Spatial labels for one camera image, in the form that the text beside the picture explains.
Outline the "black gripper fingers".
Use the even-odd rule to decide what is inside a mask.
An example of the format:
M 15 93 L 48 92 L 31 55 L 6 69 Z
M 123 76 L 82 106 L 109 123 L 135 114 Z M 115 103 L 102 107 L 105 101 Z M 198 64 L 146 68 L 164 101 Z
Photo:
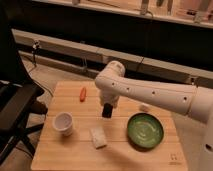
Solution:
M 112 111 L 113 111 L 113 106 L 109 103 L 106 103 L 103 106 L 102 116 L 104 118 L 111 118 L 112 117 Z

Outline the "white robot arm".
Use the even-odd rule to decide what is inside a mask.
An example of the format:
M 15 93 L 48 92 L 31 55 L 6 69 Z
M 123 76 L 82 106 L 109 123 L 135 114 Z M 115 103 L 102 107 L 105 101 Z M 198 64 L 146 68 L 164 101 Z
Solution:
M 101 104 L 117 105 L 125 96 L 206 124 L 197 171 L 213 171 L 213 89 L 196 85 L 125 78 L 125 67 L 111 61 L 96 76 Z

